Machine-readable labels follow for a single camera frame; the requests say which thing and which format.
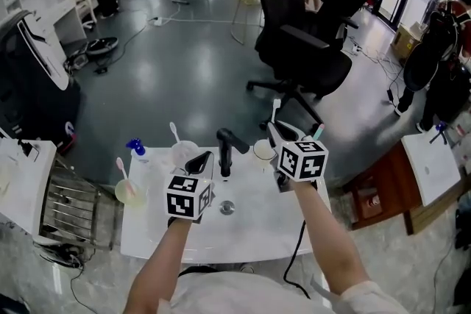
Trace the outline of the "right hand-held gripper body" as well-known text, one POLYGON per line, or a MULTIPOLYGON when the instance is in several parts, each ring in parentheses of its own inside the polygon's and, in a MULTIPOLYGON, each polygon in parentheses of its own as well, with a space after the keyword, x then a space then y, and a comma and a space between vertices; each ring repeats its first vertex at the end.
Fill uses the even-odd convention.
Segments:
POLYGON ((288 182, 315 182, 324 178, 329 151, 318 140, 283 142, 277 152, 275 180, 280 192, 288 182))

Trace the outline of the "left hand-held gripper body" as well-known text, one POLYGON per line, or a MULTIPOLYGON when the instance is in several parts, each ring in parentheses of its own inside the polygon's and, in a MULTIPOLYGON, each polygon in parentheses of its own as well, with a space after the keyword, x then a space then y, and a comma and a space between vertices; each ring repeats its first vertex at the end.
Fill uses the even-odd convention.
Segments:
POLYGON ((215 197, 213 173, 190 175, 175 168, 166 177, 163 196, 166 214, 170 218, 190 220, 199 224, 215 197))

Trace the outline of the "clear pinkish cup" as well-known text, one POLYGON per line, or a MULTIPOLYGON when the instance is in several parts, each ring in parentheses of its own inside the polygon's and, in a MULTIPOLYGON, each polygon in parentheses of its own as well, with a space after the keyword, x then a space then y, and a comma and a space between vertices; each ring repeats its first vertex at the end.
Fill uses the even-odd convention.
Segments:
POLYGON ((177 168, 185 169, 185 164, 198 154, 198 145, 189 140, 181 140, 171 147, 171 159, 177 168))

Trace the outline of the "cream cup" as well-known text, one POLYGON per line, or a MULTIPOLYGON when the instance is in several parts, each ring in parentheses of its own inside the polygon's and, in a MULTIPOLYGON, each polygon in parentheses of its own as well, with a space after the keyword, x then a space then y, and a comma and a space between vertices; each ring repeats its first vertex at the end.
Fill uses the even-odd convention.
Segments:
POLYGON ((252 148, 255 160, 260 167, 265 170, 270 162, 277 156, 268 139, 260 139, 255 142, 252 148))

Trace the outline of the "yellow-green translucent cup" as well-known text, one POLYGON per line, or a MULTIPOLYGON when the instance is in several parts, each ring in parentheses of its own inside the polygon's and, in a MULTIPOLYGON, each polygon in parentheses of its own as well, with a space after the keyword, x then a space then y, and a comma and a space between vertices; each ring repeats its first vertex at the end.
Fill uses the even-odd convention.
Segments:
POLYGON ((140 207, 147 202, 146 191, 131 179, 122 179, 115 186, 116 198, 125 205, 140 207))

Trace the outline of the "person's left forearm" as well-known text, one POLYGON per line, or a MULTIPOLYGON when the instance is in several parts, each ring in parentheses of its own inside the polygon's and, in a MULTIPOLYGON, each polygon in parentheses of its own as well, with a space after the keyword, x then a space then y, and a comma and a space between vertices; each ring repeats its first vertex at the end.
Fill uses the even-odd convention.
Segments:
POLYGON ((157 314, 159 303, 171 301, 191 225, 181 218, 172 221, 135 277, 123 314, 157 314))

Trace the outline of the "person's right forearm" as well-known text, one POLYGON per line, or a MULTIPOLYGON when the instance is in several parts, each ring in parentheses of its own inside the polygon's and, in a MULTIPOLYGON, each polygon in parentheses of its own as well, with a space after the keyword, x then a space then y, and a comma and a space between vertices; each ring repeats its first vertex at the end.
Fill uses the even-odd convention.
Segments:
POLYGON ((368 281, 358 250, 347 230, 335 219, 308 182, 290 182, 306 222, 311 247, 330 291, 341 295, 368 281))

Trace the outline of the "black faucet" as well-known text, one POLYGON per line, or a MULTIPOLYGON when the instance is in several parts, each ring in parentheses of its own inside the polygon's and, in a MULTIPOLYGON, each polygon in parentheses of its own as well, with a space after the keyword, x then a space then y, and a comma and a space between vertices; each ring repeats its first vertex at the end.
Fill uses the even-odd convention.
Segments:
POLYGON ((249 145, 226 128, 219 129, 216 132, 216 138, 219 142, 220 174, 223 178, 228 178, 232 166, 232 147, 235 147, 239 153, 246 154, 249 151, 249 145))

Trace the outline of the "blue pump soap bottle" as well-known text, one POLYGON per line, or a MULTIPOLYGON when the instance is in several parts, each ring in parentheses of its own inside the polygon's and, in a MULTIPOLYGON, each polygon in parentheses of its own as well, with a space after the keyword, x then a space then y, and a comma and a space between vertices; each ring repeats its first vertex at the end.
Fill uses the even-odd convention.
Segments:
POLYGON ((149 162, 149 152, 147 147, 143 145, 143 142, 139 138, 133 138, 126 143, 126 147, 130 149, 131 155, 134 159, 141 163, 149 162))

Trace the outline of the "person's black trousers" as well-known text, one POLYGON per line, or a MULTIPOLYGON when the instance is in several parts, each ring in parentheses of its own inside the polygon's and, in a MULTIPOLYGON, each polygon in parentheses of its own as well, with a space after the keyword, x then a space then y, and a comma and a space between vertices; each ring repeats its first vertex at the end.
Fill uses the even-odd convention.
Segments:
POLYGON ((181 271, 178 277, 182 277, 188 274, 212 274, 225 271, 235 271, 240 273, 255 273, 255 269, 250 263, 235 264, 233 269, 229 269, 229 266, 226 267, 220 265, 191 265, 185 270, 181 271))

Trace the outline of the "white sink basin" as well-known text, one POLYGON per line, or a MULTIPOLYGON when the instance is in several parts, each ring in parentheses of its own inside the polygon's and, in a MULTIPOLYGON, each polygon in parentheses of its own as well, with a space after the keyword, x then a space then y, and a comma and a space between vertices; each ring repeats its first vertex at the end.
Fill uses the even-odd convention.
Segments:
MULTIPOLYGON (((173 168, 168 148, 153 148, 154 161, 146 166, 131 159, 129 178, 146 191, 147 202, 124 207, 121 253, 149 258, 167 230, 163 185, 173 168)), ((263 170, 252 152, 232 153, 231 175, 213 172, 215 197, 200 224, 191 226, 182 261, 193 264, 248 263, 276 260, 311 252, 307 235, 299 236, 303 216, 293 192, 278 190, 274 170, 263 170), (222 201, 235 205, 232 215, 222 215, 222 201)))

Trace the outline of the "brown wooden cabinet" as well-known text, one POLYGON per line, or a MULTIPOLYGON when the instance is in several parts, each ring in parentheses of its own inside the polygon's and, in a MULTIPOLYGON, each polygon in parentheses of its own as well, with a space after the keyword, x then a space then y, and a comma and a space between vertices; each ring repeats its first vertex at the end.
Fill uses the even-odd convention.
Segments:
POLYGON ((379 224, 397 215, 404 217, 408 235, 417 235, 431 225, 460 196, 471 193, 471 177, 461 178, 438 199, 422 206, 419 189, 402 143, 397 142, 371 167, 344 186, 353 195, 357 221, 354 230, 379 224), (371 196, 379 195, 380 204, 368 205, 371 196))

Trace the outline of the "metal rack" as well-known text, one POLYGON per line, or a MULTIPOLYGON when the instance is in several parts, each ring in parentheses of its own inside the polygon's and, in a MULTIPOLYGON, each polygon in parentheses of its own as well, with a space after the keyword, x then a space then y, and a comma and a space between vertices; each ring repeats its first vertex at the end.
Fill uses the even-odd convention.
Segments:
POLYGON ((39 235, 60 243, 111 250, 120 204, 102 185, 55 163, 40 215, 39 235))

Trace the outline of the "person's white shirt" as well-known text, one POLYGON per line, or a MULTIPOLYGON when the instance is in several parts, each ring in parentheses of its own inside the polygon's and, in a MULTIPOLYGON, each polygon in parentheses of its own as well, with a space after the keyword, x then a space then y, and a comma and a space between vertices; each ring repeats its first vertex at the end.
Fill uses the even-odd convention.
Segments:
POLYGON ((329 307, 256 274, 232 271, 186 274, 157 314, 408 314, 380 287, 365 281, 332 299, 329 307))

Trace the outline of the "small white sink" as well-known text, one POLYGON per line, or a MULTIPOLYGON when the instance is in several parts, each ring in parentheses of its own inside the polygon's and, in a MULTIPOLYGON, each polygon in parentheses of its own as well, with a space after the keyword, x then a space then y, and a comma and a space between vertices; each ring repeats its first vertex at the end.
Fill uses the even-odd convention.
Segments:
POLYGON ((428 206, 460 181, 461 176, 446 139, 435 129, 401 138, 417 182, 422 206, 428 206))

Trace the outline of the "dark faucet with blue tip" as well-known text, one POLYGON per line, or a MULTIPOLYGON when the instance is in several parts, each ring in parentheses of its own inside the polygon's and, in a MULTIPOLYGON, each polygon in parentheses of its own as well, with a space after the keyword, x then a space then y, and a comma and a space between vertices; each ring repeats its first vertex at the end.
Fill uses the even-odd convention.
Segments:
POLYGON ((445 136, 445 130, 447 128, 447 124, 443 121, 440 121, 436 126, 436 134, 429 140, 429 144, 433 144, 437 139, 441 138, 443 141, 443 144, 447 145, 448 141, 445 136))

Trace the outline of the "cardboard box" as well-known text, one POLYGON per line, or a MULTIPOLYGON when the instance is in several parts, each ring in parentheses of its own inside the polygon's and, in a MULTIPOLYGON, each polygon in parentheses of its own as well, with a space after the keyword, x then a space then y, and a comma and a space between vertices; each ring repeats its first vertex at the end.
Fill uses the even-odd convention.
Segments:
POLYGON ((399 25, 390 44, 393 55, 399 61, 405 61, 412 49, 421 41, 422 34, 420 22, 414 22, 410 27, 399 25))

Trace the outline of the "white sink counter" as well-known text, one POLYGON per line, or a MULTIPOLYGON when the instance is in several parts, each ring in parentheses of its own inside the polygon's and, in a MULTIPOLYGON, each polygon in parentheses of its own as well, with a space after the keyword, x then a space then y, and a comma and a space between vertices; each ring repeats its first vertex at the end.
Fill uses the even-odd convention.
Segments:
POLYGON ((56 146, 48 140, 29 143, 26 156, 16 139, 0 138, 0 215, 38 235, 56 146))

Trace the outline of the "black and white appliance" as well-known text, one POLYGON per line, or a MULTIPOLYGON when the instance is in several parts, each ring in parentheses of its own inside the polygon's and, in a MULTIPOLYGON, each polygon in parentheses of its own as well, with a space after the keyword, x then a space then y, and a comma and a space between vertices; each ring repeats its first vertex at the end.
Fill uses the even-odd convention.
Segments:
POLYGON ((48 140, 65 154, 76 139, 78 82, 46 42, 34 15, 0 23, 0 129, 11 138, 48 140))

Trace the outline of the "white vanity desk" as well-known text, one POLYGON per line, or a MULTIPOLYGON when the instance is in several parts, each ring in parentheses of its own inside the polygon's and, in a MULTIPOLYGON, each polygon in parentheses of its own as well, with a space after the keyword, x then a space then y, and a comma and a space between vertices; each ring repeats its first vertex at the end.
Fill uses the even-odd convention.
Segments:
POLYGON ((96 24, 92 0, 64 0, 51 8, 50 19, 62 46, 86 40, 85 29, 96 24))

